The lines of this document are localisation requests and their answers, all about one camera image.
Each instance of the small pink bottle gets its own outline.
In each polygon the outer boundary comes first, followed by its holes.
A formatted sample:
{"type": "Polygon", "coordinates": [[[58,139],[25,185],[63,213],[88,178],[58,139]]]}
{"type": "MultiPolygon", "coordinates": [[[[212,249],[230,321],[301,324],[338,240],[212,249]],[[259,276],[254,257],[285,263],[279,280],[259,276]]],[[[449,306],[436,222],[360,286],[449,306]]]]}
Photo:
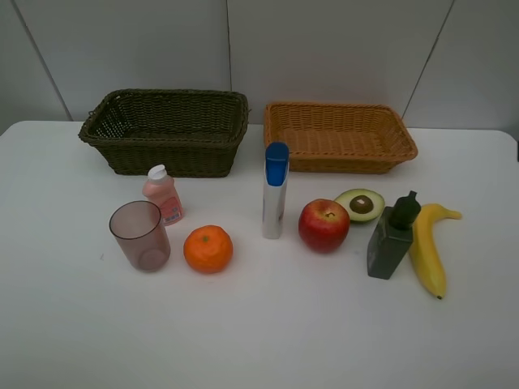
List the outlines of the small pink bottle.
{"type": "Polygon", "coordinates": [[[161,209],[164,225],[176,223],[184,216],[174,179],[168,176],[164,165],[158,165],[149,170],[143,195],[161,209]]]}

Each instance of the yellow banana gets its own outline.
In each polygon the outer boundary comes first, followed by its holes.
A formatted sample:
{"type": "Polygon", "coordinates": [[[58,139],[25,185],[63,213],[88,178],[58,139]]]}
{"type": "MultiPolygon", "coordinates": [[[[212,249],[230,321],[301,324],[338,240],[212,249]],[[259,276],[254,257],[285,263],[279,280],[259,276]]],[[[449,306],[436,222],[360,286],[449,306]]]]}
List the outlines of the yellow banana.
{"type": "Polygon", "coordinates": [[[461,219],[461,213],[439,204],[426,204],[413,223],[413,244],[409,250],[411,263],[425,289],[436,298],[445,297],[447,279],[432,235],[432,226],[442,219],[461,219]]]}

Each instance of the plastic cup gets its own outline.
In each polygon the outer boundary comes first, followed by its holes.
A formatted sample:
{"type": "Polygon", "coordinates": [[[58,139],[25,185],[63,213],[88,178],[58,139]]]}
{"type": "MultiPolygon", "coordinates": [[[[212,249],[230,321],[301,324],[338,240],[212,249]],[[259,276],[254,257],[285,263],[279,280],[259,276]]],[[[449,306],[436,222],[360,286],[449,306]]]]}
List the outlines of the plastic cup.
{"type": "Polygon", "coordinates": [[[168,236],[161,210],[149,201],[134,201],[114,212],[110,232],[131,265],[141,271],[157,271],[168,262],[168,236]]]}

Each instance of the panel seam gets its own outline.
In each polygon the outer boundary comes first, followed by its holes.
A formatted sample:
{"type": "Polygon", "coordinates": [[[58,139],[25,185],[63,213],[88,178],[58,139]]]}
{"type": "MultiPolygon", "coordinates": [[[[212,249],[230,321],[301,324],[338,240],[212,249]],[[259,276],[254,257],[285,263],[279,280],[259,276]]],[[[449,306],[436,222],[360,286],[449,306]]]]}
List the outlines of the panel seam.
{"type": "Polygon", "coordinates": [[[225,13],[227,15],[227,45],[228,45],[228,53],[229,53],[229,86],[231,92],[233,92],[233,66],[231,62],[230,55],[230,27],[229,27],[229,1],[225,0],[225,13]]]}
{"type": "Polygon", "coordinates": [[[20,23],[22,24],[22,27],[24,28],[25,33],[27,34],[28,39],[31,42],[32,48],[36,52],[36,55],[37,55],[38,59],[40,60],[40,63],[43,66],[43,69],[44,69],[45,73],[47,74],[47,77],[49,78],[50,84],[52,85],[54,92],[58,96],[59,102],[61,103],[63,109],[65,110],[65,114],[68,117],[68,120],[73,122],[74,119],[72,118],[71,112],[68,110],[68,107],[66,106],[65,101],[63,100],[63,96],[58,89],[58,85],[56,85],[56,82],[54,81],[54,78],[53,78],[52,74],[50,73],[49,67],[45,63],[45,59],[41,55],[40,49],[38,48],[38,45],[36,44],[36,41],[34,40],[34,37],[32,36],[27,23],[25,23],[25,18],[22,15],[22,12],[19,10],[18,4],[16,4],[15,0],[11,0],[11,4],[15,10],[16,15],[18,16],[20,23]]]}
{"type": "Polygon", "coordinates": [[[405,118],[405,114],[407,113],[407,109],[409,108],[411,101],[413,100],[414,94],[416,93],[416,90],[418,89],[418,85],[420,84],[420,80],[422,79],[423,73],[425,72],[425,69],[427,67],[427,64],[429,63],[429,60],[432,57],[432,53],[435,51],[436,44],[438,43],[438,40],[440,39],[440,35],[442,31],[444,30],[445,24],[447,23],[448,16],[450,15],[451,11],[453,10],[453,6],[456,0],[453,0],[451,2],[451,6],[447,10],[447,14],[444,17],[444,21],[441,24],[440,30],[438,31],[438,35],[436,35],[435,43],[432,44],[431,51],[429,51],[429,55],[427,56],[427,59],[425,60],[425,63],[423,64],[422,71],[420,71],[420,75],[418,76],[418,80],[416,81],[416,84],[414,85],[413,91],[411,92],[411,96],[409,100],[407,101],[407,105],[405,106],[404,113],[402,114],[402,118],[405,118]]]}

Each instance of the dark gray bottle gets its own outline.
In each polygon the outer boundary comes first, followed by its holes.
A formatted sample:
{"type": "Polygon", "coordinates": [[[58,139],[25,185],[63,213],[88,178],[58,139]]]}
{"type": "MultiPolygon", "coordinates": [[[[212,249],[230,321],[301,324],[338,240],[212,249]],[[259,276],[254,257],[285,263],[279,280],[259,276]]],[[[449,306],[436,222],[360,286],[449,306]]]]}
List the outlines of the dark gray bottle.
{"type": "Polygon", "coordinates": [[[389,280],[413,243],[413,223],[420,213],[416,192],[386,207],[367,246],[367,274],[389,280]]]}

